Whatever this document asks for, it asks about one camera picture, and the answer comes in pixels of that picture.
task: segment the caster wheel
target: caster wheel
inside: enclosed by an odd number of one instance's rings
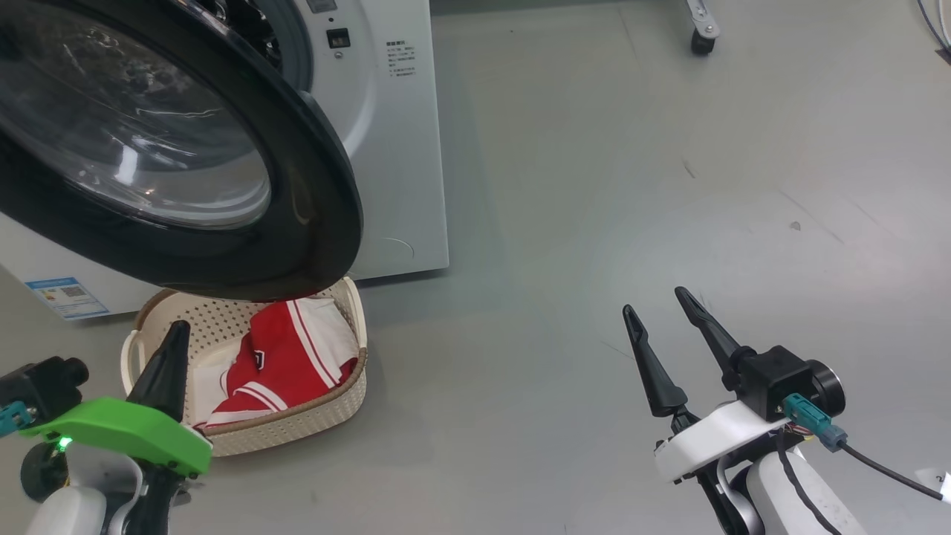
[[[716,39],[708,39],[700,34],[699,31],[693,31],[693,37],[690,38],[690,50],[698,56],[705,56],[713,52],[713,44]]]

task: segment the black cable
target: black cable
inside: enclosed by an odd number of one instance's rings
[[[796,494],[799,495],[799,499],[803,501],[803,505],[812,511],[813,516],[816,517],[816,522],[832,535],[842,535],[842,533],[823,516],[822,511],[812,503],[808,494],[805,493],[803,485],[799,483],[799,478],[796,477],[796,472],[793,471],[789,457],[786,455],[786,445],[783,444],[784,434],[785,432],[782,429],[776,433],[776,453],[779,454],[779,462],[783,464],[783,471],[786,473],[786,477],[789,478],[789,482],[792,483],[793,488],[796,489]]]
[[[941,494],[940,492],[938,492],[937,490],[932,490],[932,489],[928,488],[927,486],[924,486],[924,485],[918,483],[917,481],[912,481],[912,480],[910,480],[910,479],[908,479],[908,478],[902,476],[902,474],[900,474],[900,473],[898,473],[898,472],[896,472],[896,471],[894,471],[894,470],[891,470],[891,469],[886,468],[886,467],[884,467],[884,466],[882,466],[882,465],[879,465],[879,464],[876,463],[875,461],[872,461],[872,460],[869,459],[868,457],[865,457],[863,454],[861,454],[861,453],[859,453],[858,451],[856,451],[855,449],[853,449],[852,446],[849,446],[848,444],[846,444],[845,441],[839,442],[839,447],[840,447],[840,448],[842,449],[842,451],[844,451],[845,453],[848,453],[848,454],[851,455],[852,457],[855,457],[855,458],[858,459],[859,461],[862,461],[862,462],[865,463],[866,465],[871,466],[872,468],[874,468],[874,469],[880,471],[882,474],[884,474],[884,475],[886,475],[886,476],[892,478],[893,480],[895,480],[895,481],[901,483],[902,485],[908,485],[908,486],[914,488],[915,490],[919,491],[921,494],[930,496],[931,498],[934,498],[935,500],[941,501],[941,500],[944,499],[944,495],[942,495],[942,494]]]
[[[944,39],[941,37],[941,34],[935,30],[935,25],[931,24],[931,17],[928,16],[928,11],[924,8],[924,3],[922,0],[918,0],[918,9],[922,10],[922,17],[924,17],[924,23],[928,25],[928,29],[931,30],[931,34],[935,36],[935,39],[938,40],[938,44],[941,45],[941,49],[944,50],[944,53],[951,56],[951,48],[949,44],[944,42]]]

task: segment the concrete floor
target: concrete floor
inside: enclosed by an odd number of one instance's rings
[[[706,59],[679,1],[540,8],[564,3],[434,4],[453,266],[364,286],[363,409],[216,461],[176,533],[717,533],[697,485],[655,473],[668,423],[620,317],[706,414],[728,396],[677,285],[741,343],[834,367],[859,450],[951,467],[951,67],[914,3],[710,0]],[[128,318],[0,295],[5,367],[81,357],[87,396],[121,393]],[[5,533],[34,509],[28,447],[0,443]],[[946,532],[946,505],[805,453],[870,533]]]

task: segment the laundry basket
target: laundry basket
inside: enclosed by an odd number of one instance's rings
[[[281,412],[236,424],[216,426],[205,431],[214,444],[213,455],[225,457],[279,446],[349,420],[366,395],[366,323],[357,287],[345,277],[315,295],[332,298],[357,336],[359,356],[353,373],[340,386],[324,396]],[[191,324],[188,342],[188,386],[184,399],[184,422],[194,424],[193,370],[221,353],[223,344],[241,340],[250,329],[251,316],[266,307],[257,303],[236,303],[208,299],[172,290],[162,290],[146,303],[135,320],[122,349],[122,381],[126,394],[155,353],[169,326],[178,320]]]

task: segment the front-loading washing machine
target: front-loading washing machine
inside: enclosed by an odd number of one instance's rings
[[[67,319],[447,267],[428,0],[0,0],[0,264]]]

